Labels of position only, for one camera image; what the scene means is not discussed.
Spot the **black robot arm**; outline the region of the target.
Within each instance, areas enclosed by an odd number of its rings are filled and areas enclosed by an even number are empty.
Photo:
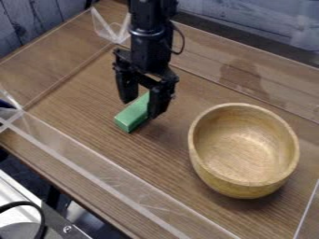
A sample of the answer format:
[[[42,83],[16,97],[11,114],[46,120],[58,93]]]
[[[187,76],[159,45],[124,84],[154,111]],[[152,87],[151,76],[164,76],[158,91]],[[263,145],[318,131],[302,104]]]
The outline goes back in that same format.
[[[175,94],[179,76],[170,68],[174,31],[171,18],[178,12],[178,0],[127,0],[131,22],[131,49],[114,50],[116,83],[122,101],[139,97],[139,86],[150,90],[147,118],[166,112]]]

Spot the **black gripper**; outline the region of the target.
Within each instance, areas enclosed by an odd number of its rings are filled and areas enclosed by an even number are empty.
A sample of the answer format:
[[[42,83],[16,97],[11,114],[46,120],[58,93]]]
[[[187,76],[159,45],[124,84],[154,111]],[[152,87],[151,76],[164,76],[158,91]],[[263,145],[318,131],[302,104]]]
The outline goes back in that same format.
[[[116,85],[122,101],[128,104],[139,96],[139,85],[150,90],[147,114],[155,119],[167,111],[175,96],[179,77],[170,68],[174,27],[155,32],[131,29],[131,49],[115,49]]]

